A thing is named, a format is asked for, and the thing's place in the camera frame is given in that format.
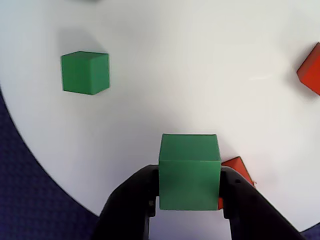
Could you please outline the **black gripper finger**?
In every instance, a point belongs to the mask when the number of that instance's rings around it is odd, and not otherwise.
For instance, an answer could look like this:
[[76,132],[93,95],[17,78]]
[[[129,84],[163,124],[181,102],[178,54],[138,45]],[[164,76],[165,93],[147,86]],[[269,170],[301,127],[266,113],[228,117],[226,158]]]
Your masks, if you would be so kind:
[[93,231],[93,240],[148,240],[150,218],[156,216],[159,166],[147,165],[108,197]]
[[255,187],[231,167],[221,167],[219,197],[233,240],[304,239]]

